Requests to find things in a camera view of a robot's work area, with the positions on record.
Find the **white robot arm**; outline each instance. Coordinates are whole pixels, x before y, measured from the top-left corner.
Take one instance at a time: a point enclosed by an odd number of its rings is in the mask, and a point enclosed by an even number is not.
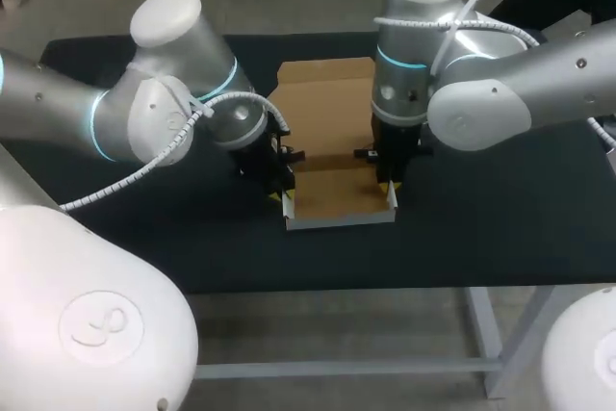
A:
[[[616,20],[538,46],[475,12],[475,2],[385,0],[372,94],[379,157],[396,144],[379,146],[378,135],[410,133],[426,120],[443,143],[474,151],[530,129],[616,112]]]
[[[199,0],[147,0],[131,35],[137,53],[110,90],[1,52],[0,139],[151,164],[184,134],[165,158],[173,164],[191,146],[183,126],[196,110],[266,193],[295,187],[274,148],[284,119],[252,93]],[[0,409],[176,411],[197,361],[180,291],[61,212],[1,145],[0,167]]]

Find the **robotic arm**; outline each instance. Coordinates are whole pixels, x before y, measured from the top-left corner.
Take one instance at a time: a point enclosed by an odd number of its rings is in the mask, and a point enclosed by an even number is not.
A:
[[[475,151],[530,129],[616,112],[616,20],[499,60],[447,68],[427,118],[445,144]]]
[[[192,109],[203,109],[223,93],[254,92],[201,15],[200,0],[147,0],[133,16],[131,36],[137,53],[110,90],[2,51],[0,139],[52,142],[109,162],[147,164],[173,141]],[[272,139],[280,146],[288,128],[254,98],[237,95],[217,104],[199,124],[265,193],[293,190],[291,157],[272,148]],[[190,132],[162,164],[180,161],[192,140]]]

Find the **cardboard box lid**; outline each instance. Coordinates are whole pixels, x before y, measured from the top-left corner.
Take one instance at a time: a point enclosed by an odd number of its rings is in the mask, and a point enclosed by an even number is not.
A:
[[[353,150],[372,144],[370,58],[283,63],[269,100],[291,128],[284,143],[306,152],[299,170],[365,166]]]
[[[370,58],[292,62],[280,67],[278,87],[269,100],[291,128],[283,142],[306,152],[306,162],[294,166],[295,204],[290,219],[336,226],[353,223],[353,217],[395,210],[395,200],[390,204],[376,184],[373,167],[353,157],[355,149],[373,142],[373,75]]]

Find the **black table surface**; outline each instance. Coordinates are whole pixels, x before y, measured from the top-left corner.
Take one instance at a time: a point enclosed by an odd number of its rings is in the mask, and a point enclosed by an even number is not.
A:
[[[226,39],[263,95],[285,61],[375,49],[372,33]],[[128,37],[66,39],[49,43],[42,61],[109,87],[133,53]],[[59,202],[136,167],[36,143],[7,147]],[[181,163],[74,217],[187,293],[616,281],[616,182],[584,122],[477,153],[437,146],[409,166],[396,223],[287,232],[279,207],[231,172],[198,133]]]

